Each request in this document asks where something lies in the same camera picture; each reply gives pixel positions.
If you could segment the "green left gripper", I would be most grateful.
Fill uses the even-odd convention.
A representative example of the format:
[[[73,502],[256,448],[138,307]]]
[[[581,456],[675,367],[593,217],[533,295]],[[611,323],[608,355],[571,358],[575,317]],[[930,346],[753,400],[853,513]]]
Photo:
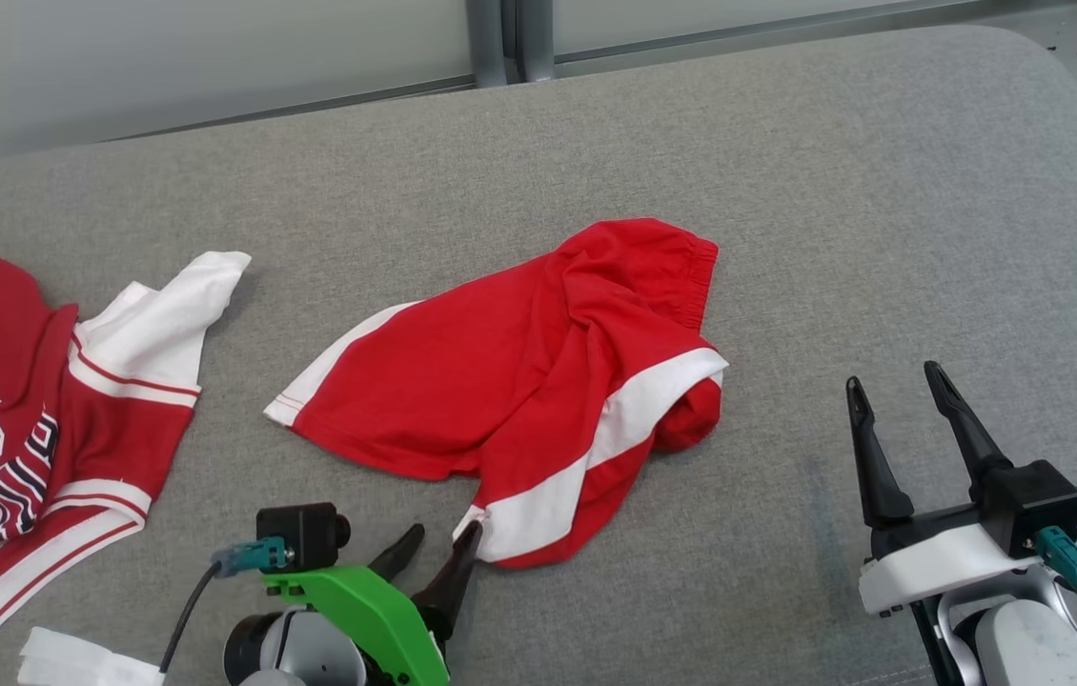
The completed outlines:
[[[481,536],[481,521],[470,521],[454,538],[446,563],[412,600],[390,582],[411,565],[425,537],[424,524],[409,527],[369,568],[268,574],[261,582],[312,605],[395,686],[450,686],[436,641],[450,641],[453,634]]]

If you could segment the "grey partition post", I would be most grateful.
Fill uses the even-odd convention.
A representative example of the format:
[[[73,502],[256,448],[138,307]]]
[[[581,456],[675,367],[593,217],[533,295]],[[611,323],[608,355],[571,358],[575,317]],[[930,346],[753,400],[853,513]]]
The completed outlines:
[[[502,8],[503,0],[465,0],[468,51],[478,90],[509,83]]]
[[[555,0],[514,0],[514,61],[527,83],[556,76]]]

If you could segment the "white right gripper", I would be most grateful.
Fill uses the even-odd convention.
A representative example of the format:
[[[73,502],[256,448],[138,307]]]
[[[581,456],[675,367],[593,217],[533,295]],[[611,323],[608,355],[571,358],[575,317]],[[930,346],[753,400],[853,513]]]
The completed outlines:
[[[936,408],[959,444],[970,479],[970,498],[983,498],[991,472],[1012,461],[987,432],[938,361],[924,374]],[[861,378],[847,379],[847,409],[858,477],[863,521],[870,527],[869,563],[861,569],[858,594],[867,614],[891,611],[935,594],[991,580],[1003,573],[1039,564],[1037,555],[1012,557],[980,524],[977,505],[917,513],[891,472],[875,431],[875,416]]]

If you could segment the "grey partition bottom rail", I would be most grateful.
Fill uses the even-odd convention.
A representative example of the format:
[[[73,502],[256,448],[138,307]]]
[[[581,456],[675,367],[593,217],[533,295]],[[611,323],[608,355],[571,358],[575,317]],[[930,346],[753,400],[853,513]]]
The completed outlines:
[[[786,45],[812,40],[816,34],[863,34],[877,30],[907,28],[910,23],[939,18],[962,9],[982,5],[988,0],[903,0],[900,3],[865,6],[843,11],[808,14],[805,17],[771,19],[756,25],[663,36],[609,45],[603,48],[557,53],[553,57],[555,76],[582,75],[595,72],[600,65],[635,55],[682,48],[722,48],[724,52],[745,51],[765,45]]]
[[[295,114],[306,114],[317,111],[328,111],[333,109],[347,108],[347,106],[382,103],[382,101],[407,99],[407,97],[428,96],[428,95],[438,94],[439,92],[473,90],[474,87],[475,87],[474,75],[456,75],[450,78],[438,79],[437,81],[426,81],[417,84],[408,84],[408,86],[390,88],[389,90],[360,92],[359,94],[347,95],[341,97],[330,97],[330,99],[314,101],[314,103],[282,106],[282,108],[275,108],[267,111],[257,111],[246,114],[234,114],[234,116],[229,117],[208,120],[198,123],[187,123],[187,125],[169,127],[168,129],[118,136],[118,138],[108,139],[108,142],[126,142],[126,140],[146,138],[146,136],[158,136],[177,131],[194,131],[194,130],[211,129],[212,127],[234,125],[234,123],[247,123],[261,120],[272,120],[286,116],[295,116]]]

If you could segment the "red shorts with white stripes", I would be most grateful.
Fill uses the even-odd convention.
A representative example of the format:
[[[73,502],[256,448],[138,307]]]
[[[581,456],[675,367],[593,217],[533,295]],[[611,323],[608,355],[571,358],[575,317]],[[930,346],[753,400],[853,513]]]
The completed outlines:
[[[727,361],[702,333],[719,256],[656,218],[597,222],[554,251],[361,321],[265,408],[359,465],[478,479],[478,559],[581,552],[651,454],[718,425]]]

